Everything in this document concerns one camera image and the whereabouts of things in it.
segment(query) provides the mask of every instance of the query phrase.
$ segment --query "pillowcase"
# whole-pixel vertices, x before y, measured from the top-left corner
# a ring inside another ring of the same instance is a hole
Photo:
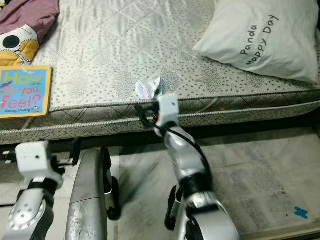
[[[319,83],[317,0],[220,0],[193,50],[259,75]]]

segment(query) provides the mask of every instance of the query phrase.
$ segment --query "quilted mattress surface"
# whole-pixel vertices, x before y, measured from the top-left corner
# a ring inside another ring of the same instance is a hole
[[[188,127],[320,107],[320,85],[255,75],[193,52],[216,3],[60,0],[60,15],[33,61],[53,69],[49,114],[2,119],[0,144],[143,131],[135,85],[159,75],[163,93],[179,97],[180,121]]]

